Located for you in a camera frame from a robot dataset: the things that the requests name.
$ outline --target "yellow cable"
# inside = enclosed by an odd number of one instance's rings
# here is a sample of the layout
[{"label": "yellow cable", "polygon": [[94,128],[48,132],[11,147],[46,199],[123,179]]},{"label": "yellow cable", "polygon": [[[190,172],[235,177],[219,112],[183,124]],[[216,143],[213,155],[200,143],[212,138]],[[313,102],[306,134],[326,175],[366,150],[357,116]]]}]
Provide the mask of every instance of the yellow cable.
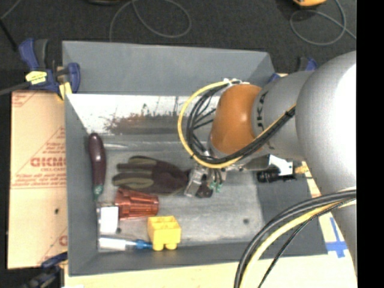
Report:
[{"label": "yellow cable", "polygon": [[323,207],[319,207],[319,208],[316,208],[314,210],[311,210],[309,212],[307,212],[306,214],[303,214],[301,215],[300,217],[298,218],[294,218],[292,221],[288,222],[287,224],[281,226],[279,229],[277,229],[276,231],[274,231],[271,235],[268,236],[268,238],[266,238],[264,240],[264,242],[257,248],[257,250],[254,252],[254,254],[252,255],[251,257],[251,260],[249,261],[248,265],[247,265],[247,268],[245,269],[244,271],[244,274],[243,274],[243,278],[242,278],[242,281],[241,281],[241,285],[240,285],[240,288],[244,288],[244,287],[254,287],[254,281],[251,281],[249,286],[247,286],[247,277],[249,277],[249,270],[255,268],[255,264],[257,263],[257,261],[260,259],[260,257],[262,256],[262,254],[265,252],[265,250],[277,239],[279,238],[281,235],[283,235],[284,233],[286,233],[288,230],[296,227],[297,225],[300,225],[302,223],[304,223],[305,221],[309,220],[311,217],[313,217],[314,215],[334,206],[334,205],[337,205],[339,203],[341,203],[341,201],[338,201],[338,202],[335,202],[335,203],[330,203],[326,206],[323,206]]},{"label": "yellow cable", "polygon": [[229,82],[232,82],[232,81],[220,81],[220,82],[216,82],[216,83],[212,83],[210,85],[207,85],[207,86],[204,86],[203,88],[199,89],[198,91],[196,91],[194,94],[192,94],[192,96],[190,98],[188,98],[188,100],[184,103],[183,107],[181,108],[181,111],[180,111],[180,115],[179,115],[179,118],[178,118],[178,133],[179,133],[179,138],[180,138],[180,141],[183,145],[183,147],[185,148],[185,150],[192,156],[193,159],[196,160],[197,163],[205,166],[205,167],[208,167],[210,169],[221,169],[223,167],[226,167],[226,166],[229,166],[233,163],[235,163],[236,161],[238,161],[240,159],[240,157],[236,158],[236,159],[232,159],[230,161],[227,161],[227,162],[224,162],[224,163],[220,163],[220,164],[211,164],[211,163],[208,163],[208,162],[205,162],[201,159],[199,159],[195,154],[194,152],[192,151],[192,149],[190,149],[190,147],[188,146],[187,142],[185,141],[185,138],[184,138],[184,135],[182,133],[182,119],[183,119],[183,116],[184,116],[184,113],[187,109],[187,107],[189,106],[189,104],[192,102],[192,100],[194,100],[199,94],[209,90],[209,89],[214,89],[214,88],[217,88],[219,86],[223,86],[223,85],[227,85]]}]

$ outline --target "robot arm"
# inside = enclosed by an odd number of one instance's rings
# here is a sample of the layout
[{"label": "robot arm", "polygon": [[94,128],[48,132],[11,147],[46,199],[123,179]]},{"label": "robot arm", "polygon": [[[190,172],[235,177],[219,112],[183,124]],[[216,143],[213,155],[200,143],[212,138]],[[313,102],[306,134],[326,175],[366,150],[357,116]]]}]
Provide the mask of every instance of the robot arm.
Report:
[{"label": "robot arm", "polygon": [[[263,88],[226,86],[207,146],[201,157],[190,150],[202,169],[265,170],[273,156],[287,163],[305,161],[322,194],[355,187],[356,52],[334,58],[317,70],[281,77]],[[336,210],[333,216],[357,275],[356,206]]]}]

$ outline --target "screwdriver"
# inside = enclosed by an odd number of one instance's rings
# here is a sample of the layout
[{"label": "screwdriver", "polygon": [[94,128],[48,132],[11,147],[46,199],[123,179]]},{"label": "screwdriver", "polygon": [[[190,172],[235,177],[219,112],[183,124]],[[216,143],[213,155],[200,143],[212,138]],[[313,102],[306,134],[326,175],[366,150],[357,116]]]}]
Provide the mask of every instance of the screwdriver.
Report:
[{"label": "screwdriver", "polygon": [[97,200],[103,193],[107,170],[103,140],[97,133],[91,133],[88,137],[88,152],[92,164],[92,190],[94,200]]}]

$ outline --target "yellow lego block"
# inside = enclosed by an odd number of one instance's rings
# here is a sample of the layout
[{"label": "yellow lego block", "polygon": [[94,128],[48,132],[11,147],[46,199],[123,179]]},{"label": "yellow lego block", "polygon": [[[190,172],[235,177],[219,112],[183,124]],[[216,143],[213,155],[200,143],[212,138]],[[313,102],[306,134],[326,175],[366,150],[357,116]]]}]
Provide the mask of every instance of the yellow lego block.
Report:
[{"label": "yellow lego block", "polygon": [[155,251],[161,251],[164,246],[168,250],[177,248],[181,240],[181,227],[174,216],[149,217],[147,223],[149,238]]}]

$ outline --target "cardboard sheet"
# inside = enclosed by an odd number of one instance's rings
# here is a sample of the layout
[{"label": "cardboard sheet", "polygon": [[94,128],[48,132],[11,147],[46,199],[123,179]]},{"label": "cardboard sheet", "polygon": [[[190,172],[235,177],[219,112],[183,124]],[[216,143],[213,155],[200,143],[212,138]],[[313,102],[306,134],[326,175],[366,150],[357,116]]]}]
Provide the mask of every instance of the cardboard sheet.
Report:
[{"label": "cardboard sheet", "polygon": [[68,244],[64,102],[44,91],[11,100],[10,269],[39,266]]}]

